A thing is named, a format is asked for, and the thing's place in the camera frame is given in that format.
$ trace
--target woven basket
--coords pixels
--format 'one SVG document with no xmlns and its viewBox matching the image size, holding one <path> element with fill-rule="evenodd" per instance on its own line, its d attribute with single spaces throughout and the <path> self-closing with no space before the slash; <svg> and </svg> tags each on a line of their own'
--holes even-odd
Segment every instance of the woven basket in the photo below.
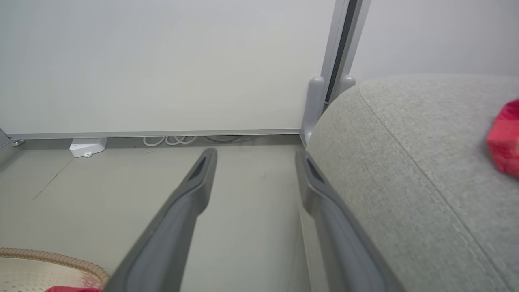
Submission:
<svg viewBox="0 0 519 292">
<path fill-rule="evenodd" d="M 38 250 L 0 248 L 0 292 L 39 292 L 52 286 L 103 288 L 110 276 L 88 261 Z"/>
</svg>

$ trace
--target black cable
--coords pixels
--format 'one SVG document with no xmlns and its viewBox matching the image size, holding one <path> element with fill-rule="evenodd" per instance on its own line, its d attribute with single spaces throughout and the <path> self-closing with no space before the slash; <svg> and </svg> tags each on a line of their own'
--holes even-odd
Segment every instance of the black cable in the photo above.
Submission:
<svg viewBox="0 0 519 292">
<path fill-rule="evenodd" d="M 231 143 L 231 142 L 234 142 L 234 141 L 240 139 L 240 138 L 243 137 L 243 136 L 237 136 L 236 138 L 232 138 L 232 139 L 230 139 L 230 140 L 224 140 L 224 141 L 221 141 L 221 140 L 214 140 L 214 139 L 211 139 L 211 138 L 209 138 L 209 137 L 207 137 L 207 136 L 204 136 L 204 137 L 205 137 L 206 139 L 208 139 L 209 141 L 213 141 L 213 142 L 216 142 L 216 143 Z"/>
</svg>

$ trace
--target gray fabric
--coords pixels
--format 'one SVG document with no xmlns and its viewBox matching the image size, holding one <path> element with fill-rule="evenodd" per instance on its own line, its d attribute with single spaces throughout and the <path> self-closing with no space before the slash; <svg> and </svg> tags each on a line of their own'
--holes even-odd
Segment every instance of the gray fabric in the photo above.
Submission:
<svg viewBox="0 0 519 292">
<path fill-rule="evenodd" d="M 408 291 L 517 291 L 519 181 L 485 137 L 519 79 L 428 75 L 342 94 L 309 143 L 330 183 Z M 326 291 L 301 211 L 312 290 Z"/>
</svg>

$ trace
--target stitching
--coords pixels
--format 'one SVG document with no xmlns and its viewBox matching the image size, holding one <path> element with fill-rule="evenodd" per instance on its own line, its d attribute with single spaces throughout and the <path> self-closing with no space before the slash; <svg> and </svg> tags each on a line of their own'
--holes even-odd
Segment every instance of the stitching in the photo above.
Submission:
<svg viewBox="0 0 519 292">
<path fill-rule="evenodd" d="M 432 182 L 431 179 L 429 179 L 429 177 L 425 174 L 425 172 L 418 166 L 418 164 L 416 163 L 416 161 L 410 156 L 410 154 L 407 152 L 407 150 L 404 148 L 404 146 L 402 146 L 402 144 L 400 143 L 400 141 L 393 135 L 393 133 L 386 127 L 386 125 L 384 125 L 384 123 L 380 120 L 380 118 L 378 117 L 377 114 L 375 114 L 375 111 L 373 111 L 373 109 L 371 108 L 371 106 L 367 103 L 367 101 L 364 99 L 364 96 L 360 90 L 360 85 L 357 87 L 358 90 L 357 92 L 359 93 L 359 96 L 360 98 L 362 99 L 363 103 L 367 106 L 367 108 L 373 113 L 373 115 L 375 116 L 375 118 L 377 119 L 377 121 L 382 125 L 382 127 L 384 127 L 384 129 L 387 131 L 387 133 L 389 133 L 389 135 L 391 135 L 391 137 L 393 138 L 394 141 L 396 141 L 398 143 L 398 145 L 400 146 L 401 150 L 405 152 L 405 154 L 407 155 L 407 157 L 413 162 L 413 164 L 415 165 L 416 168 L 418 168 L 418 170 L 420 170 L 421 174 L 429 181 L 429 183 L 432 185 L 432 187 L 436 190 L 436 193 L 438 193 L 438 195 L 440 196 L 441 200 L 443 200 L 443 202 L 447 205 L 447 208 L 449 209 L 449 211 L 454 214 L 454 217 L 457 219 L 457 221 L 463 226 L 464 230 L 468 233 L 468 235 L 470 236 L 470 238 L 475 242 L 476 246 L 479 248 L 479 250 L 481 251 L 481 253 L 484 255 L 485 259 L 490 263 L 490 265 L 494 268 L 495 270 L 495 273 L 496 275 L 503 281 L 503 283 L 505 284 L 506 288 L 508 289 L 508 291 L 512 291 L 512 288 L 509 286 L 509 283 L 507 281 L 505 281 L 505 279 L 501 276 L 501 274 L 499 273 L 499 270 L 497 269 L 497 267 L 495 266 L 494 262 L 491 261 L 488 257 L 488 255 L 485 253 L 485 251 L 483 250 L 483 248 L 481 247 L 481 245 L 479 244 L 479 242 L 476 241 L 476 239 L 474 238 L 474 236 L 472 235 L 472 233 L 470 232 L 470 230 L 468 229 L 468 227 L 465 225 L 465 223 L 459 218 L 458 214 L 456 212 L 454 212 L 454 209 L 452 208 L 452 206 L 448 203 L 447 199 L 443 196 L 443 194 L 440 192 L 440 190 L 438 189 L 438 187 Z M 433 201 L 435 202 L 435 206 L 437 206 L 440 211 L 442 212 L 441 214 L 444 214 L 444 210 L 443 208 L 441 207 L 440 204 L 438 204 L 438 201 L 436 200 L 434 194 L 429 190 L 429 188 L 424 184 L 424 182 L 422 181 L 421 177 L 419 174 L 416 173 L 416 170 L 414 167 L 412 167 L 408 162 L 407 160 L 404 158 L 404 156 L 402 155 L 402 153 L 400 153 L 399 149 L 396 148 L 396 146 L 394 144 L 393 145 L 393 148 L 396 150 L 396 152 L 398 153 L 398 155 L 402 158 L 402 160 L 404 161 L 404 163 L 413 171 L 413 174 L 416 175 L 416 178 L 418 179 L 418 181 L 420 182 L 420 184 L 425 188 L 425 190 L 429 193 L 430 197 L 433 199 Z M 484 272 L 484 274 L 486 274 L 488 280 L 490 281 L 492 287 L 493 287 L 493 291 L 496 291 L 496 284 L 494 282 L 494 280 L 492 279 L 491 275 L 489 274 L 489 271 L 482 265 L 481 263 L 481 260 L 480 258 L 474 253 L 474 251 L 472 250 L 472 247 L 469 245 L 469 242 L 467 241 L 465 235 L 458 229 L 456 228 L 456 226 L 454 224 L 451 223 L 451 226 L 454 228 L 454 230 L 461 236 L 462 240 L 464 241 L 465 243 L 465 246 L 467 247 L 467 249 L 469 250 L 469 252 L 471 253 L 472 257 L 476 260 L 476 262 L 478 263 L 478 266 L 480 267 L 480 269 Z"/>
</svg>

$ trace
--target floor scratch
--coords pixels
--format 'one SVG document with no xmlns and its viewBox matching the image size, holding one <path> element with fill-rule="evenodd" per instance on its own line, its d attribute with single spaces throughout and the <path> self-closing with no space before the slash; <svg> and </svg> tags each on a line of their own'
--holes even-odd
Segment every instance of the floor scratch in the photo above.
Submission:
<svg viewBox="0 0 519 292">
<path fill-rule="evenodd" d="M 61 171 L 63 171 L 63 170 L 67 167 L 67 165 L 69 165 L 70 162 L 72 162 L 72 160 L 74 160 L 74 158 L 71 158 L 71 159 L 69 160 L 69 162 L 67 162 L 67 164 L 65 164 L 65 166 L 63 166 L 63 167 L 60 169 L 60 171 L 58 171 L 58 173 L 56 173 L 56 174 L 54 175 L 54 177 L 50 179 L 49 182 L 47 182 L 47 184 L 45 185 L 45 187 L 44 187 L 41 191 L 39 191 L 38 194 L 37 194 L 37 195 L 32 199 L 33 201 L 34 201 L 34 200 L 35 200 L 35 199 L 36 199 L 36 198 L 37 198 L 41 193 L 43 193 L 43 191 L 44 191 L 44 190 L 45 190 L 45 189 L 50 185 L 50 183 L 51 183 L 53 180 L 55 180 L 56 177 L 58 177 L 58 175 L 61 173 Z"/>
</svg>

